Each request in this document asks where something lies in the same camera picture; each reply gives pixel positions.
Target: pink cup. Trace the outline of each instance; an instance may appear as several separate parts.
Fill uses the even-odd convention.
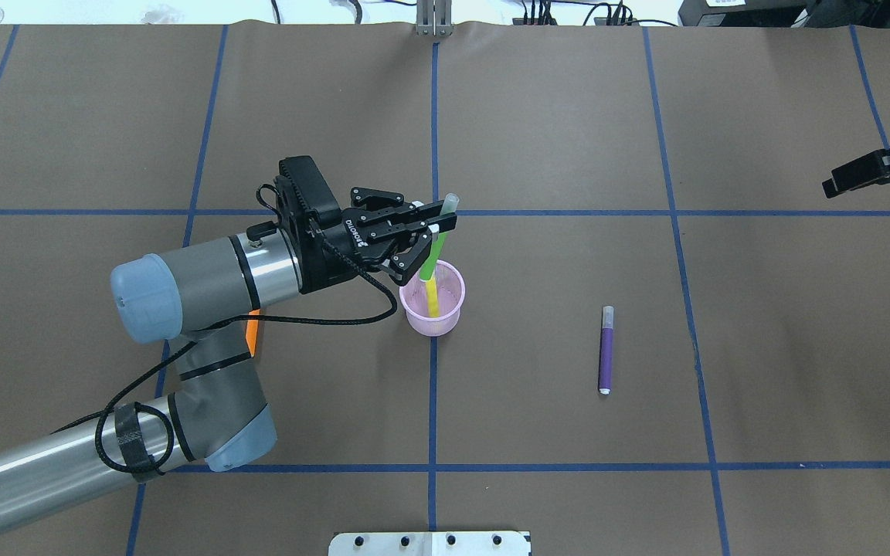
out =
[[[438,285],[438,314],[441,314],[437,319],[428,317],[428,294],[420,276],[414,275],[400,288],[400,303],[407,312],[407,321],[414,330],[427,337],[440,337],[455,328],[459,309],[466,300],[466,282],[451,264],[443,260],[435,264],[435,282]]]

